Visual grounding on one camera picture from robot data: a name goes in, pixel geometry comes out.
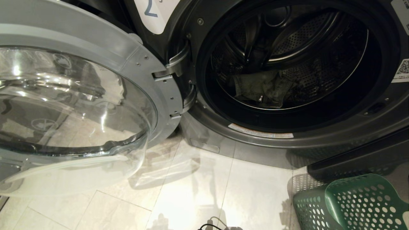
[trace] qr code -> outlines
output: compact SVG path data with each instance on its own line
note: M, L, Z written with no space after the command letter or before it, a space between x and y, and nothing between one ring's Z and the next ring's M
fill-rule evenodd
M409 60L403 60L402 65L396 74L409 74Z

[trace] screw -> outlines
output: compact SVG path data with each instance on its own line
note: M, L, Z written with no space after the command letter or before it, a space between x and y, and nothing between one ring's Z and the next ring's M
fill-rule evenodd
M204 24L204 20L203 20L203 18L198 18L198 24L199 25L203 25Z

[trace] plastic basket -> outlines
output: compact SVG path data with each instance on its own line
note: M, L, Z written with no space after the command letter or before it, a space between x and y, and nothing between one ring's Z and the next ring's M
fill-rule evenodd
M408 230L403 213L409 204L376 174L299 192L293 204L303 230Z

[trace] black cable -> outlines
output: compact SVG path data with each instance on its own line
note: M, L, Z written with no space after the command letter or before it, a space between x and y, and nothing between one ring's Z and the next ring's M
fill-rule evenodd
M220 222L222 222L222 224L223 224L224 226L227 227L227 225L226 225L221 219L219 219L219 218L217 218L217 217L215 217L215 216L210 217L210 219L212 219L212 218L218 219Z
M203 230L204 226L212 226L213 228L217 228L218 230L223 230L223 229L217 227L216 225L209 224L209 223L202 225L198 230Z

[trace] number 2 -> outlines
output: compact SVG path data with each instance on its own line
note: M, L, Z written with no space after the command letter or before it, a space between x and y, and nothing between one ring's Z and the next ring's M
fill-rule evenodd
M157 14L153 14L150 12L152 8L152 1L153 0L148 0L148 7L145 10L145 15L157 18Z

